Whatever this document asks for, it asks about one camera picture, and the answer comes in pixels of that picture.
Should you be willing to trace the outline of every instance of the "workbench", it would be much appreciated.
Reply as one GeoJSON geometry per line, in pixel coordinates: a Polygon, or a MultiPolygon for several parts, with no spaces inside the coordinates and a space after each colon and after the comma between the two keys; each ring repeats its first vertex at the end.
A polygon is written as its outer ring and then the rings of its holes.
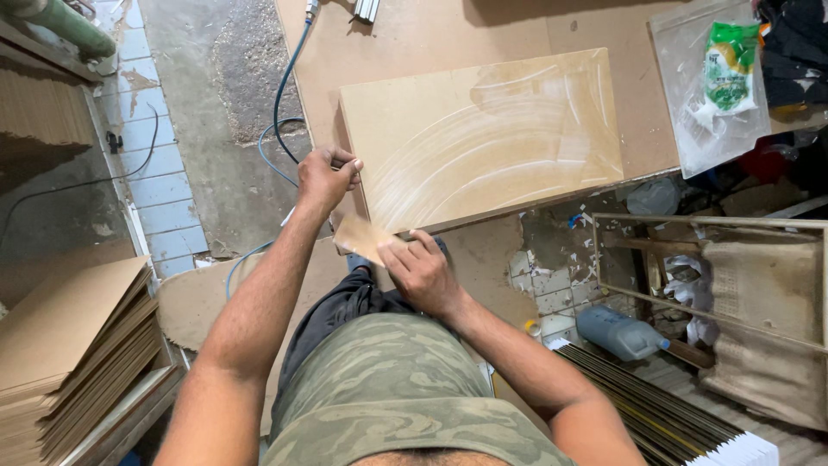
{"type": "MultiPolygon", "coordinates": [[[[293,50],[304,27],[305,3],[276,3],[293,50]]],[[[349,3],[325,2],[294,68],[311,140],[314,145],[335,143],[349,149],[339,107],[339,88],[344,85],[607,47],[624,181],[599,191],[676,172],[679,158],[648,21],[678,5],[681,2],[382,0],[376,22],[369,26],[350,22],[349,3]]],[[[802,121],[772,121],[772,127],[777,133],[825,121],[820,112],[802,121]]],[[[567,193],[560,199],[583,194],[567,193]]],[[[353,202],[361,211],[361,200],[350,198],[346,203],[353,202]]]]}

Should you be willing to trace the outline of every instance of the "man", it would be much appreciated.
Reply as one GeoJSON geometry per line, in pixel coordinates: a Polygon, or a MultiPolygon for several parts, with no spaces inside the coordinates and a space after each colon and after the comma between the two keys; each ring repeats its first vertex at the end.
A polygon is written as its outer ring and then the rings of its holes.
{"type": "MultiPolygon", "coordinates": [[[[257,463],[265,383],[316,233],[359,184],[362,166],[338,148],[300,163],[296,209],[210,329],[155,465],[257,463]]],[[[370,269],[350,261],[352,274],[305,316],[282,367],[262,464],[644,464],[598,389],[474,301],[435,241],[411,234],[407,245],[379,246],[398,293],[379,292],[370,269]],[[444,325],[549,424],[551,441],[492,397],[444,325]]]]}

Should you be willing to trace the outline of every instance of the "hand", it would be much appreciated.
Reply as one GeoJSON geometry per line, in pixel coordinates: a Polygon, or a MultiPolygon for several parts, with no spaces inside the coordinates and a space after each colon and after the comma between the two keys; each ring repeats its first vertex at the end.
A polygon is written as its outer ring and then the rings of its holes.
{"type": "Polygon", "coordinates": [[[379,257],[403,298],[417,310],[450,323],[463,312],[469,297],[449,271],[448,261],[434,238],[412,230],[414,241],[377,246],[379,257]]]}
{"type": "Polygon", "coordinates": [[[363,162],[353,154],[335,146],[325,146],[309,153],[299,164],[299,199],[312,211],[330,215],[342,201],[346,191],[359,184],[359,170],[363,162]]]}

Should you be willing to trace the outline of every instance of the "foot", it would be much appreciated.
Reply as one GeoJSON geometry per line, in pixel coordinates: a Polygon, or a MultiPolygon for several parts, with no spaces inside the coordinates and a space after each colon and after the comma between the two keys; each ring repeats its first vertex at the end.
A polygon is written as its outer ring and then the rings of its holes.
{"type": "Polygon", "coordinates": [[[353,273],[356,269],[364,269],[371,274],[371,261],[365,259],[363,256],[352,252],[345,256],[345,261],[348,263],[348,272],[353,273]]]}

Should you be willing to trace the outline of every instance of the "red object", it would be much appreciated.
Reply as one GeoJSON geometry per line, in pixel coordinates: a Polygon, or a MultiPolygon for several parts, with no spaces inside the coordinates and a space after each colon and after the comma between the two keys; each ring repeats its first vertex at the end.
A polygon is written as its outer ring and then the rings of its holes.
{"type": "Polygon", "coordinates": [[[747,174],[755,176],[760,184],[776,183],[791,167],[791,161],[780,153],[789,148],[790,146],[774,141],[773,136],[759,138],[756,146],[744,153],[737,162],[747,174]]]}

